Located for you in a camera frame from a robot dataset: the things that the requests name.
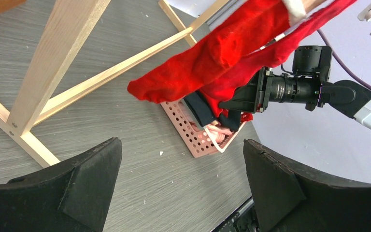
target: laundry basket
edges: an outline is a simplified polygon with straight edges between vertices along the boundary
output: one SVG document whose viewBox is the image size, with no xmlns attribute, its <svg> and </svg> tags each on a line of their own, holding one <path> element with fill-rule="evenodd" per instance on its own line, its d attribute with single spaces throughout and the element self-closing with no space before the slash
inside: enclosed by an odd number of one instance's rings
<svg viewBox="0 0 371 232">
<path fill-rule="evenodd" d="M 221 143 L 217 143 L 214 135 L 212 135 L 207 128 L 198 130 L 191 126 L 190 122 L 188 122 L 185 117 L 188 112 L 183 112 L 179 104 L 181 104 L 180 101 L 173 101 L 164 102 L 161 106 L 195 158 L 217 152 L 223 153 L 245 124 L 245 122 L 241 123 L 240 129 L 237 132 L 228 136 Z"/>
</svg>

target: pink basket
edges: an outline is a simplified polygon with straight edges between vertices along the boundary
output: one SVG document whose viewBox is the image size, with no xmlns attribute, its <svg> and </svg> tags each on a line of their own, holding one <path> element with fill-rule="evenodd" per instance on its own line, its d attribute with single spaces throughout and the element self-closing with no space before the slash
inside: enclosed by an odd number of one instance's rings
<svg viewBox="0 0 371 232">
<path fill-rule="evenodd" d="M 179 101 L 164 102 L 161 106 L 195 158 L 217 152 L 223 153 L 245 124 L 245 122 L 241 123 L 240 129 L 237 132 L 233 133 L 232 136 L 228 136 L 224 141 L 218 144 L 215 141 L 214 135 L 212 135 L 207 128 L 199 131 L 193 128 L 185 117 L 185 115 L 189 113 L 183 112 L 178 104 Z"/>
</svg>

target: red cloth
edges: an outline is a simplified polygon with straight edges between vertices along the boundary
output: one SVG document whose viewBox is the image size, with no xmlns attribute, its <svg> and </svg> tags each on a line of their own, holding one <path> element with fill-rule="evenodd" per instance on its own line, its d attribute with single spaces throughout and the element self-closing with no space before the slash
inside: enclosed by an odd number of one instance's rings
<svg viewBox="0 0 371 232">
<path fill-rule="evenodd" d="M 230 100 L 235 89 L 247 85 L 261 67 L 276 67 L 284 63 L 305 37 L 314 33 L 354 2 L 356 0 L 335 0 L 326 8 L 314 13 L 308 21 L 302 23 L 286 37 L 264 50 L 243 57 L 228 72 L 202 87 L 200 92 L 211 106 L 214 115 L 219 116 L 224 111 L 218 108 L 218 104 Z"/>
<path fill-rule="evenodd" d="M 181 99 L 221 77 L 241 57 L 289 27 L 281 0 L 248 0 L 194 47 L 131 81 L 127 90 L 139 100 L 154 103 Z"/>
</svg>

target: cable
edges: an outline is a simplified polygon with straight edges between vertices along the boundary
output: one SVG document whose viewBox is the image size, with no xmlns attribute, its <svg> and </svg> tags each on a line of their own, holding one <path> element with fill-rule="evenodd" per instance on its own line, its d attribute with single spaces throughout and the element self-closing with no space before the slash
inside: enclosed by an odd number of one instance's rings
<svg viewBox="0 0 371 232">
<path fill-rule="evenodd" d="M 332 45 L 330 44 L 330 42 L 328 41 L 326 35 L 321 31 L 321 29 L 318 29 L 317 30 L 319 35 L 321 36 L 322 40 L 324 41 L 324 43 L 331 47 L 332 48 Z M 359 82 L 361 85 L 363 85 L 364 87 L 368 88 L 371 90 L 371 85 L 369 85 L 368 83 L 364 82 L 362 79 L 360 79 L 358 76 L 356 76 L 346 65 L 345 63 L 339 58 L 338 54 L 336 54 L 335 50 L 332 48 L 332 52 L 333 52 L 333 57 L 335 58 L 335 60 L 339 63 L 339 65 L 345 70 L 346 73 L 348 73 L 355 81 Z"/>
</svg>

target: wooden drying rack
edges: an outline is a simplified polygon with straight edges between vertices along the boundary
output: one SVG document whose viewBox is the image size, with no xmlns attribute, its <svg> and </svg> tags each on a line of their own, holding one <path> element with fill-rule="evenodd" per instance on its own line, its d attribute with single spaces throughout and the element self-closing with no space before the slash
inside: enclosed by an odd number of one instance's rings
<svg viewBox="0 0 371 232">
<path fill-rule="evenodd" d="M 217 0 L 189 27 L 166 0 L 160 0 L 159 5 L 179 30 L 177 34 L 51 98 L 109 2 L 56 0 L 12 110 L 0 103 L 0 128 L 42 167 L 54 165 L 59 159 L 30 132 L 32 127 L 180 39 L 194 46 L 197 42 L 192 33 L 228 0 Z"/>
</svg>

